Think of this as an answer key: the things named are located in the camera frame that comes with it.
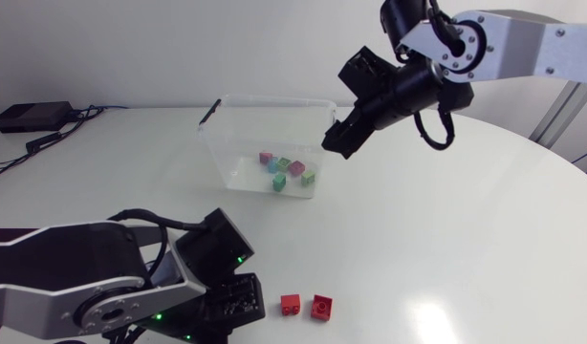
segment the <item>transparent plastic box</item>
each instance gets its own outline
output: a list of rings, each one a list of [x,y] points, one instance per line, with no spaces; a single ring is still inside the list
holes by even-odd
[[[198,130],[227,188],[312,198],[325,154],[321,142],[335,114],[336,105],[329,100],[228,95]],[[272,173],[260,153],[277,157],[281,170]],[[281,158],[293,166],[286,167]],[[295,161],[304,166],[302,175]],[[278,174],[286,180],[280,191],[282,177],[273,182]]]

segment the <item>black cable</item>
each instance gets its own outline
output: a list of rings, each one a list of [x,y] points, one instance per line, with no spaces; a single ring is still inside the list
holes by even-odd
[[[100,114],[102,114],[102,112],[104,112],[104,110],[108,109],[108,108],[122,108],[122,109],[127,109],[124,106],[94,106],[94,105],[90,105],[87,109],[83,109],[83,110],[72,110],[71,112],[69,112],[68,116],[78,116],[79,114],[85,113],[85,115],[83,115],[81,118],[79,118],[77,120],[77,122],[75,123],[75,125],[73,126],[73,128],[71,128],[69,131],[64,132],[61,134],[60,139],[55,140],[53,142],[50,142],[42,147],[38,147],[37,150],[35,152],[26,154],[22,157],[19,157],[17,159],[13,159],[10,161],[0,161],[0,164],[6,164],[6,166],[0,167],[0,175],[5,173],[7,170],[27,161],[29,158],[35,156],[36,154],[38,154],[41,151],[44,151],[45,149],[48,149],[49,147],[52,147],[62,141],[64,141],[66,138],[68,138],[69,136],[71,136],[71,134],[73,134],[76,130],[78,130],[83,123],[85,123],[88,120],[94,119],[97,116],[99,116]]]
[[[417,126],[417,130],[419,130],[421,137],[424,138],[425,142],[427,142],[430,147],[436,150],[445,150],[450,146],[451,143],[453,143],[453,140],[455,140],[455,126],[453,125],[453,118],[449,112],[441,111],[440,108],[438,108],[438,113],[440,114],[440,121],[443,123],[443,126],[446,130],[445,143],[436,142],[427,134],[424,128],[424,123],[421,121],[421,114],[419,114],[419,112],[416,112],[414,115],[415,125]]]
[[[572,161],[572,163],[577,163],[578,161],[580,161],[581,159],[584,159],[584,158],[586,158],[586,157],[587,157],[587,154],[585,154],[585,155],[583,155],[582,157],[580,157],[580,158],[578,158],[578,159],[576,159],[576,160]]]
[[[207,226],[204,224],[189,224],[184,223],[181,221],[174,221],[170,219],[166,219],[162,216],[158,216],[155,213],[145,210],[145,209],[127,209],[121,211],[117,215],[111,216],[108,220],[111,221],[122,221],[122,220],[144,220],[146,222],[150,222],[152,224],[156,224],[159,226],[166,226],[169,228],[174,229],[181,229],[187,231],[197,231],[197,232],[204,232],[207,230]]]
[[[160,226],[160,251],[158,252],[158,256],[156,260],[151,265],[151,269],[149,269],[149,276],[153,276],[156,272],[160,264],[162,263],[163,257],[166,255],[166,247],[168,246],[168,231],[166,230],[165,226]]]

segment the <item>white table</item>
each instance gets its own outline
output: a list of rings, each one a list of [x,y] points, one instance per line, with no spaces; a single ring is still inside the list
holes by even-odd
[[[463,117],[452,147],[436,152],[410,118],[349,161],[328,155],[311,200],[229,191],[195,139],[206,110],[117,110],[88,122],[0,177],[0,226],[127,207],[200,221],[222,207],[256,251],[239,270],[257,273],[267,311],[232,344],[587,343],[587,176],[559,156]],[[441,139],[432,118],[424,113]],[[34,137],[1,137],[0,159]],[[283,317],[279,296],[289,293],[302,312]],[[334,298],[327,323],[310,318],[315,293]],[[13,342],[40,341],[1,330],[0,343]]]

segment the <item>metal bracket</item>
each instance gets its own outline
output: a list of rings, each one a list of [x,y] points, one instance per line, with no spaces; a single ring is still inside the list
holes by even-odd
[[[587,84],[568,82],[533,130],[530,140],[551,149],[586,103]]]
[[[459,67],[453,68],[447,47],[426,21],[417,24],[402,44],[440,63],[449,70],[445,77],[453,82],[538,75],[587,83],[586,24],[564,24],[547,16],[508,10],[466,11],[454,19],[466,44],[465,55],[468,46],[472,52],[481,49],[485,53],[468,73],[457,73],[463,64],[458,62]],[[466,27],[482,31],[483,46],[478,47],[478,39],[469,40]]]
[[[186,268],[175,245],[177,239],[179,239],[177,235],[169,229],[170,251],[183,281],[171,286],[160,286],[151,290],[127,293],[95,304],[81,318],[83,334],[111,331],[184,303],[207,291],[203,284]],[[117,316],[104,318],[106,313]]]

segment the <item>lego brick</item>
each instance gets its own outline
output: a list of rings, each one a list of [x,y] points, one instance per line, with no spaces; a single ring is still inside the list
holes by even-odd
[[[261,152],[259,154],[259,161],[262,164],[268,164],[268,162],[272,159],[272,153],[268,152]]]
[[[296,315],[300,313],[300,295],[282,295],[281,311],[283,312],[283,315]]]
[[[315,295],[313,300],[313,309],[311,310],[311,316],[315,319],[330,320],[332,315],[332,299],[329,297]]]
[[[302,186],[307,186],[315,182],[315,172],[308,170],[302,173]]]
[[[279,171],[281,172],[287,172],[288,168],[290,167],[290,164],[292,164],[292,161],[287,159],[287,158],[281,158],[277,163],[276,163],[276,167],[278,168]]]
[[[277,162],[278,162],[278,158],[277,157],[272,157],[268,161],[268,172],[270,172],[270,173],[276,173],[276,172],[278,172],[278,168],[276,167],[276,163]]]
[[[277,174],[274,179],[272,180],[272,188],[276,192],[281,192],[285,187],[286,178],[285,175],[282,173]]]
[[[292,176],[294,176],[294,177],[301,175],[305,169],[306,169],[306,166],[304,165],[304,163],[302,163],[300,161],[294,161],[290,165],[290,173],[292,173]]]

